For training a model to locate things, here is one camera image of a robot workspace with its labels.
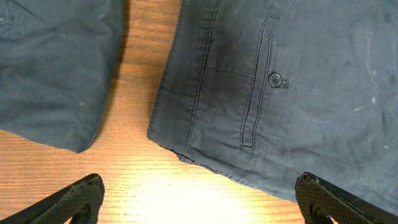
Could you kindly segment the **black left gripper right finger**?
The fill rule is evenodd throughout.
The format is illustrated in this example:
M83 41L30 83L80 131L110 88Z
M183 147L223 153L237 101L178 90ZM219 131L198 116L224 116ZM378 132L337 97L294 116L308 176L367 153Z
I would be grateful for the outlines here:
M395 224L397 216L310 173L295 183L305 224Z

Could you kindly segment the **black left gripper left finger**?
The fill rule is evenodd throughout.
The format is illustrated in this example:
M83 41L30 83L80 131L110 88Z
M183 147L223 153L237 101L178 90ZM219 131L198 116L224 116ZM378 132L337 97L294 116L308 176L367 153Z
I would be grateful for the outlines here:
M1 224L96 224L104 192L101 176L90 174L1 220Z

